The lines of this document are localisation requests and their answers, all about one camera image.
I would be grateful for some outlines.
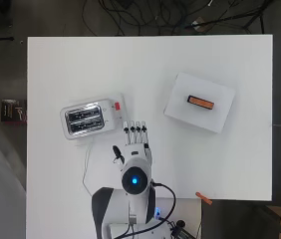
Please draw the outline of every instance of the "white table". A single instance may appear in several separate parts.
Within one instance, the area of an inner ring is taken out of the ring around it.
[[[91,199],[82,186],[89,140],[65,139],[60,110],[112,92],[124,95],[131,119],[146,121],[152,176],[178,198],[200,191],[210,198],[271,199],[271,36],[30,38],[28,52],[27,239],[93,238]],[[163,115],[179,72],[235,89],[221,134]],[[113,143],[123,146],[123,135],[95,138],[92,192],[121,187]],[[169,197],[163,190],[157,195]],[[200,203],[190,203],[178,210],[198,212],[194,233]]]

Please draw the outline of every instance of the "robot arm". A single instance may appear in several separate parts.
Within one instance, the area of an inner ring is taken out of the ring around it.
[[[98,239],[111,239],[112,223],[146,224],[154,215],[155,191],[151,185],[151,152],[145,122],[124,123],[125,157],[114,147],[122,163],[123,189],[103,187],[92,197]]]

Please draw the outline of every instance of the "robotic finger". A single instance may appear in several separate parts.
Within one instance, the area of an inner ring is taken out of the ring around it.
[[[135,123],[133,121],[130,122],[130,132],[131,132],[131,144],[137,142],[136,138],[136,129],[135,129]]]
[[[125,132],[125,144],[126,145],[131,144],[130,127],[127,121],[124,122],[124,132]]]
[[[144,121],[141,122],[141,134],[142,134],[143,144],[147,144],[147,146],[148,146],[147,127],[146,127],[146,123]]]
[[[137,143],[142,143],[141,123],[139,121],[136,122],[136,131],[137,131]]]

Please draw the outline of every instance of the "red object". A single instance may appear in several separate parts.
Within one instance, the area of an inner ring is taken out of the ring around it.
[[[206,198],[205,196],[201,195],[200,192],[196,192],[196,196],[199,197],[205,203],[207,203],[209,206],[211,206],[212,201],[209,198]]]
[[[121,109],[120,103],[115,103],[115,110],[119,111]]]

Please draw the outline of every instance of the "blue light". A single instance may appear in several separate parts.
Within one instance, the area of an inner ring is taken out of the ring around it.
[[[137,179],[136,177],[133,177],[133,178],[132,178],[132,183],[133,183],[133,184],[138,184],[138,179]]]

